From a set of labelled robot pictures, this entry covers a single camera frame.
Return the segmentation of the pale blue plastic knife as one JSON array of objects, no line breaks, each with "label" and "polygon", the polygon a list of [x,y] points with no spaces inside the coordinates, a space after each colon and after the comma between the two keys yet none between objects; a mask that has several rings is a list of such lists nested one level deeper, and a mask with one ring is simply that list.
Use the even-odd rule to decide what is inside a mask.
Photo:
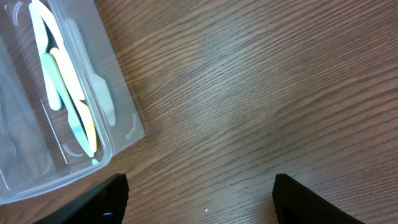
[{"label": "pale blue plastic knife", "polygon": [[86,68],[86,71],[90,78],[94,93],[99,98],[99,105],[106,116],[108,124],[110,126],[114,126],[116,124],[116,114],[115,114],[114,103],[108,85],[105,79],[100,77],[95,72],[92,66],[90,57],[88,56],[88,52],[85,47],[83,38],[80,34],[80,30],[78,28],[77,23],[73,19],[66,19],[66,23],[68,24],[71,30],[73,38],[75,39],[76,46],[81,55],[83,65]]}]

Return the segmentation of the white plastic knife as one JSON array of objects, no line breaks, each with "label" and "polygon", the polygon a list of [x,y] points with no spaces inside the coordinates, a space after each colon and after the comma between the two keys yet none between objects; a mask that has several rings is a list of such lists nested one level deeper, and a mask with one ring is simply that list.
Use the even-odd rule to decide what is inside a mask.
[{"label": "white plastic knife", "polygon": [[79,99],[81,101],[85,100],[82,87],[78,80],[76,71],[72,65],[71,58],[65,48],[63,37],[54,15],[41,1],[33,0],[32,3],[35,9],[38,11],[39,16],[46,23],[47,27],[49,28],[55,39],[55,42],[57,43],[59,53],[55,56],[55,59],[57,61],[63,81],[65,82],[68,91],[70,92],[73,99]]}]

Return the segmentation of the teal plastic knife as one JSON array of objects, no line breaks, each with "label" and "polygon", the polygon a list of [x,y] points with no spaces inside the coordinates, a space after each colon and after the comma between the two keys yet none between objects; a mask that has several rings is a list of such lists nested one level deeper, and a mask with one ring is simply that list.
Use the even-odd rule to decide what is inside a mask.
[{"label": "teal plastic knife", "polygon": [[44,66],[44,69],[47,71],[55,89],[60,95],[66,109],[67,109],[67,119],[70,125],[70,128],[78,141],[81,148],[84,150],[89,148],[88,138],[85,134],[85,129],[83,123],[78,115],[77,109],[72,101],[72,98],[66,88],[66,85],[63,81],[62,75],[58,66],[56,64],[55,59],[50,53],[44,53],[40,56],[40,61]]}]

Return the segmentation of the light blue plastic knife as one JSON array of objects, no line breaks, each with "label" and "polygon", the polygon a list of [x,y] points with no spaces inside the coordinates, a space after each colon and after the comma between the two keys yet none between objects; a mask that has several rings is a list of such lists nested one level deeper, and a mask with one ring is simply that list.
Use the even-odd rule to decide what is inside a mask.
[{"label": "light blue plastic knife", "polygon": [[[41,56],[47,52],[49,38],[47,35],[47,31],[46,31],[44,22],[43,22],[42,18],[39,16],[39,13],[35,9],[33,3],[29,4],[29,12],[30,12],[31,20],[32,20],[32,26],[33,26],[33,30],[34,30],[34,36],[35,36],[37,50],[38,50],[39,56]],[[42,65],[42,71],[43,71],[45,91],[47,94],[49,106],[52,110],[58,111],[62,107],[62,101],[61,101],[60,96],[59,96],[58,92],[56,91],[49,75],[47,74],[47,71],[44,69],[43,65]]]}]

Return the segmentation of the yellow plastic knife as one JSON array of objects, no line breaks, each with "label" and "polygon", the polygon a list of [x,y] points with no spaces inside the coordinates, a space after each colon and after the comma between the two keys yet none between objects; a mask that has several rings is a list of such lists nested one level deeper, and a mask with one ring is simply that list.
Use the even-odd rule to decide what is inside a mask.
[{"label": "yellow plastic knife", "polygon": [[61,51],[56,47],[50,49],[50,54],[54,57],[66,88],[77,109],[78,115],[83,123],[85,134],[88,138],[89,148],[85,150],[89,157],[93,157],[97,150],[96,128],[91,116],[89,107],[84,103],[85,96],[78,81],[76,71],[70,61],[66,51]]}]

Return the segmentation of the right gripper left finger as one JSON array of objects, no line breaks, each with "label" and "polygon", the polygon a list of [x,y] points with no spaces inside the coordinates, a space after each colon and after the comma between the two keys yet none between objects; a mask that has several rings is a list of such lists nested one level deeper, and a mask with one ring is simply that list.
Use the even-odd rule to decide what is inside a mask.
[{"label": "right gripper left finger", "polygon": [[128,199],[126,174],[117,173],[35,224],[121,224]]}]

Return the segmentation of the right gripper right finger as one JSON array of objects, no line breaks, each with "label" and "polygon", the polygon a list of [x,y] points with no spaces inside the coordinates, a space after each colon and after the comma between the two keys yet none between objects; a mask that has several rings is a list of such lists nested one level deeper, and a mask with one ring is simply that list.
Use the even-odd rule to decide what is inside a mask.
[{"label": "right gripper right finger", "polygon": [[363,224],[287,174],[277,174],[272,189],[280,224]]}]

